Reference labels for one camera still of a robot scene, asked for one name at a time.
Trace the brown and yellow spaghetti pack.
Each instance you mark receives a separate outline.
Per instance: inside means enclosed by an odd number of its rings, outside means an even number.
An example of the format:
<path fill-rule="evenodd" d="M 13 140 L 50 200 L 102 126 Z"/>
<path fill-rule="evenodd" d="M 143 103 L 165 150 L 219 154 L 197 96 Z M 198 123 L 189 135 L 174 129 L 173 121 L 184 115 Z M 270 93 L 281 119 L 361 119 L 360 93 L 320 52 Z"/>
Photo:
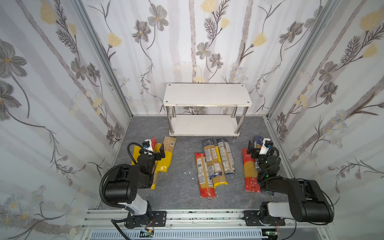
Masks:
<path fill-rule="evenodd" d="M 171 165 L 171 162 L 172 162 L 176 142 L 177 142 L 176 138 L 165 137 L 164 142 L 163 142 L 161 147 L 164 147 L 166 157 L 164 159 L 161 159 L 160 161 L 157 161 L 158 165 L 157 165 L 156 170 L 158 173 L 167 173 L 168 172 L 170 165 Z"/>

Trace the clear spaghetti bag blue end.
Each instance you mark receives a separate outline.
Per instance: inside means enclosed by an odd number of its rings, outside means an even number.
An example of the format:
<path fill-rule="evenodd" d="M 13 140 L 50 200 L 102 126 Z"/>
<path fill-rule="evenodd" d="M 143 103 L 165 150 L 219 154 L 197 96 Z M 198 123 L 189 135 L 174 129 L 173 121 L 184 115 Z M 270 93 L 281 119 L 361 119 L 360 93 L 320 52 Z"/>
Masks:
<path fill-rule="evenodd" d="M 224 168 L 224 172 L 226 175 L 235 174 L 235 165 L 234 165 L 234 158 L 232 155 L 231 147 L 229 145 L 228 139 L 226 138 L 219 138 L 216 139 L 219 153 L 222 161 L 222 165 Z"/>

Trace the dark blue clear spaghetti bag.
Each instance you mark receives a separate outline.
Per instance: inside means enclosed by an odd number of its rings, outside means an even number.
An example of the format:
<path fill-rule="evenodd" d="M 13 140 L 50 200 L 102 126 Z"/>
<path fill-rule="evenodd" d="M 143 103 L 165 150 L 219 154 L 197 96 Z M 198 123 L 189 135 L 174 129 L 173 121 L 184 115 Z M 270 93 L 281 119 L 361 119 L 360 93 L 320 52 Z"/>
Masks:
<path fill-rule="evenodd" d="M 212 180 L 217 176 L 223 174 L 219 162 L 219 157 L 215 148 L 215 143 L 213 139 L 203 140 L 204 153 L 206 156 L 206 162 L 209 171 L 209 177 Z"/>

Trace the red spaghetti bag with label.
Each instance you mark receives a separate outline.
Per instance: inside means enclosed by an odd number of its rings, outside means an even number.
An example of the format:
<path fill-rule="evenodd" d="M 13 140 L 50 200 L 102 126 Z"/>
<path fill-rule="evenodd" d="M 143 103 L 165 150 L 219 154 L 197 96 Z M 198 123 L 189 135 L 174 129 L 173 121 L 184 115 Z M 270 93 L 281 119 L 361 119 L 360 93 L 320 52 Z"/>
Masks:
<path fill-rule="evenodd" d="M 216 193 L 213 181 L 210 179 L 206 156 L 204 153 L 195 153 L 200 195 L 202 198 L 215 198 Z"/>

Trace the yellow-end spaghetti bag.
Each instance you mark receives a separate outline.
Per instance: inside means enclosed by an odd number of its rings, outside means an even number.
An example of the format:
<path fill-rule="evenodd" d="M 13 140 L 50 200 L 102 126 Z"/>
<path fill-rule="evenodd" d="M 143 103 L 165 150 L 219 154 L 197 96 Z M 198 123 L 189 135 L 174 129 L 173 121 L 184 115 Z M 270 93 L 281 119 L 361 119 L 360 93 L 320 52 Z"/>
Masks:
<path fill-rule="evenodd" d="M 219 147 L 215 146 L 215 149 L 216 149 L 216 153 L 218 156 L 218 163 L 219 163 L 219 166 L 221 168 L 221 173 L 222 173 L 221 175 L 213 178 L 214 188 L 216 189 L 218 186 L 228 185 L 228 182 L 227 182 L 226 177 L 225 177 L 225 172 L 224 172 L 224 167 L 222 164 L 222 159 L 220 156 Z"/>

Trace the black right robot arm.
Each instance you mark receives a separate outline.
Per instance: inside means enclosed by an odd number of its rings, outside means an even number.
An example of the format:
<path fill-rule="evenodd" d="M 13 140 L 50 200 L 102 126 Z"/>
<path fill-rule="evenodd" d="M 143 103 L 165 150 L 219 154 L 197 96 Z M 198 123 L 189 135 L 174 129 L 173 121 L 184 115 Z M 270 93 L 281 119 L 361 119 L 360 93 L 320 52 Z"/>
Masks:
<path fill-rule="evenodd" d="M 334 207 L 315 180 L 290 179 L 279 175 L 280 152 L 271 147 L 265 154 L 261 149 L 243 149 L 243 163 L 254 170 L 255 177 L 246 177 L 246 190 L 280 193 L 285 202 L 262 202 L 257 211 L 245 211 L 248 226 L 284 226 L 285 220 L 326 225 L 334 220 Z"/>

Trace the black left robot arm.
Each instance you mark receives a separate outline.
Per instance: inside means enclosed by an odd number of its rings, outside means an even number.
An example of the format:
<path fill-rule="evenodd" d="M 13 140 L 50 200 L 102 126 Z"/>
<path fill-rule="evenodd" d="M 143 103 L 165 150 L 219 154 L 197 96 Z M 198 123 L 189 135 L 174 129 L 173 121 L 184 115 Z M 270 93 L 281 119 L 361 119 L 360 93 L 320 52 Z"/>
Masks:
<path fill-rule="evenodd" d="M 166 211 L 153 211 L 151 204 L 138 194 L 139 189 L 151 188 L 156 163 L 166 157 L 164 147 L 154 152 L 149 142 L 142 145 L 133 142 L 128 144 L 127 151 L 133 164 L 113 166 L 104 174 L 99 186 L 100 198 L 105 205 L 128 212 L 124 219 L 111 220 L 124 237 L 119 224 L 127 229 L 165 227 L 167 218 Z"/>

